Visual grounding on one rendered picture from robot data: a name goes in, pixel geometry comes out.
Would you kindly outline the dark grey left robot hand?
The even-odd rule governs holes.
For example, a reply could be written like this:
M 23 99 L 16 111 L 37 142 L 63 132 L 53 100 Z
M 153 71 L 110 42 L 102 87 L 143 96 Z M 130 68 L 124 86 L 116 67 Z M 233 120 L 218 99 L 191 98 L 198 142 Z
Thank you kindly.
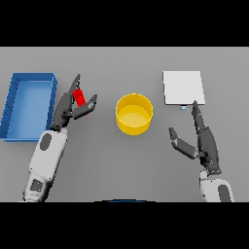
M 91 113 L 96 106 L 97 95 L 95 94 L 86 104 L 79 107 L 73 97 L 73 91 L 80 89 L 80 77 L 78 74 L 72 82 L 69 91 L 65 92 L 58 100 L 53 112 L 51 130 L 61 131 L 67 127 L 71 119 L 78 120 Z

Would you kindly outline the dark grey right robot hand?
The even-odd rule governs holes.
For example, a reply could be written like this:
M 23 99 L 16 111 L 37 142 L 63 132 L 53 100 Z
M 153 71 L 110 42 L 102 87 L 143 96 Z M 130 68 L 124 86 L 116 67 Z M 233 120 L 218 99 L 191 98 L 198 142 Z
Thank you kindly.
M 217 144 L 210 127 L 205 125 L 196 101 L 193 102 L 192 116 L 196 129 L 197 148 L 180 138 L 172 126 L 168 129 L 171 145 L 176 151 L 189 159 L 199 159 L 200 164 L 209 175 L 220 175 L 222 171 Z

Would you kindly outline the red beaker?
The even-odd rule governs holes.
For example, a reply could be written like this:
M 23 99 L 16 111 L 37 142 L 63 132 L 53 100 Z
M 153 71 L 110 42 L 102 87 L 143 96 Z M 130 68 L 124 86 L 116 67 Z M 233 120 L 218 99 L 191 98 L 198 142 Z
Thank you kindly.
M 79 107 L 86 104 L 84 92 L 81 89 L 75 89 L 73 91 L 73 97 L 74 97 L 74 99 Z

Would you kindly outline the yellow bowl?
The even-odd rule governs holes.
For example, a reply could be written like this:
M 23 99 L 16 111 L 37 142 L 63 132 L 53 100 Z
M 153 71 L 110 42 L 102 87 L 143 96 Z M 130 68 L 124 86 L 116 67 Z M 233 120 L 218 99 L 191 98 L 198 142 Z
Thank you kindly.
M 130 136 L 137 136 L 147 131 L 153 115 L 154 108 L 151 101 L 139 93 L 124 95 L 115 108 L 117 127 Z

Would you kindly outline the pale square measuring scale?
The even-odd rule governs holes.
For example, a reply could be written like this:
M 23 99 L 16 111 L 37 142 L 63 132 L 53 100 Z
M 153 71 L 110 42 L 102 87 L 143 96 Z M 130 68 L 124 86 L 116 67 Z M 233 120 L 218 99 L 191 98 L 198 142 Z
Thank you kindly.
M 163 71 L 163 95 L 166 105 L 205 104 L 204 90 L 199 71 Z

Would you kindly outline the blue tray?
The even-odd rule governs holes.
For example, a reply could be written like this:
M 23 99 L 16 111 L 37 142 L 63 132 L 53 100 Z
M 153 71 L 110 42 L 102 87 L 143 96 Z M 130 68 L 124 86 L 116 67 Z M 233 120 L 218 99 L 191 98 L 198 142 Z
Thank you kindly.
M 50 128 L 56 86 L 54 73 L 13 73 L 0 120 L 0 140 L 37 142 Z

